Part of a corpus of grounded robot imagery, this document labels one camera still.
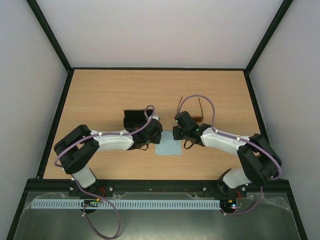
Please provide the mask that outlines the light blue cleaning cloth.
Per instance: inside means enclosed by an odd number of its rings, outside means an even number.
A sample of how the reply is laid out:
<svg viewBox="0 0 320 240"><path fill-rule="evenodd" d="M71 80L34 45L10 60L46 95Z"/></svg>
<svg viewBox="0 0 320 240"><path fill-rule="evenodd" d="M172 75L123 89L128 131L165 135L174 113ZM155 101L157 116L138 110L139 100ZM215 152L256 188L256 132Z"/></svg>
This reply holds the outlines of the light blue cleaning cloth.
<svg viewBox="0 0 320 240"><path fill-rule="evenodd" d="M160 143L155 145L157 156L181 156L182 145L180 140L174 140L173 131L166 130L161 133Z"/></svg>

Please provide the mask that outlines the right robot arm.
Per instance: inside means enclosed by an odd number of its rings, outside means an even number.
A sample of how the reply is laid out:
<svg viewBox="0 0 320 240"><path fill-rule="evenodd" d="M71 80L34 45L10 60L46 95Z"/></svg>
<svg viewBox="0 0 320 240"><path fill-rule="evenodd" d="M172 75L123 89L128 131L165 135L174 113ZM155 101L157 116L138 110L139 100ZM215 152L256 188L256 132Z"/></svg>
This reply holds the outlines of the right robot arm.
<svg viewBox="0 0 320 240"><path fill-rule="evenodd" d="M226 170L217 180L217 190L229 196L236 188L247 184L262 187L268 180L282 175L282 161L269 142L260 134L239 136L224 132L209 124L198 123L187 111L175 116L173 139L194 145L215 148L239 158L241 167Z"/></svg>

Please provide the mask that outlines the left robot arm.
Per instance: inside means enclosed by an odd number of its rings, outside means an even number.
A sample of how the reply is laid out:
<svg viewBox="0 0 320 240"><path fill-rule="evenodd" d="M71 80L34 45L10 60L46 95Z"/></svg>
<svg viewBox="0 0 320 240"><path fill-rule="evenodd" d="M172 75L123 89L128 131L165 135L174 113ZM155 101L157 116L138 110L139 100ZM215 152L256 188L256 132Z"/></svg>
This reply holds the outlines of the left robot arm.
<svg viewBox="0 0 320 240"><path fill-rule="evenodd" d="M149 144L159 144L162 131L161 123L152 117L139 129L126 128L116 132L90 130L82 124L56 143L53 164L62 168L75 181L76 187L72 193L77 194L80 189L95 193L99 188L98 180L88 166L95 153L141 150Z"/></svg>

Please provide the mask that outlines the black glasses case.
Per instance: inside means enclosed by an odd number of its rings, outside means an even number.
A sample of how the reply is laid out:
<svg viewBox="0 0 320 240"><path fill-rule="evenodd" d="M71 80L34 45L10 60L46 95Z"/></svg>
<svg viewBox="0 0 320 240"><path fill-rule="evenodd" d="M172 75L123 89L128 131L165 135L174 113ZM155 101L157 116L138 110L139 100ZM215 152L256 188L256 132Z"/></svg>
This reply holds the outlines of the black glasses case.
<svg viewBox="0 0 320 240"><path fill-rule="evenodd" d="M147 117L145 111L140 110L124 110L123 126L124 128L141 128L146 122Z"/></svg>

